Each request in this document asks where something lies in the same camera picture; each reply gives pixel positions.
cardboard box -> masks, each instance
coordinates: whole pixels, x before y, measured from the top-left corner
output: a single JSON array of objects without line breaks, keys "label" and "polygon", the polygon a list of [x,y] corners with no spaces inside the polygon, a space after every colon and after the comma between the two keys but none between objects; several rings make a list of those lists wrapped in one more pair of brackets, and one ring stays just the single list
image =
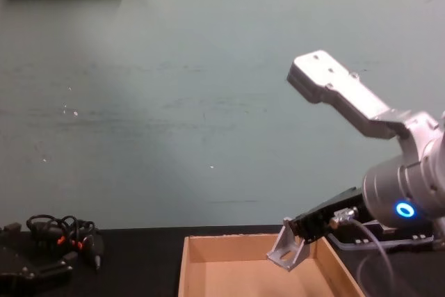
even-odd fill
[{"label": "cardboard box", "polygon": [[276,234],[191,236],[184,242],[179,297],[364,297],[323,238],[288,273],[266,260]]}]

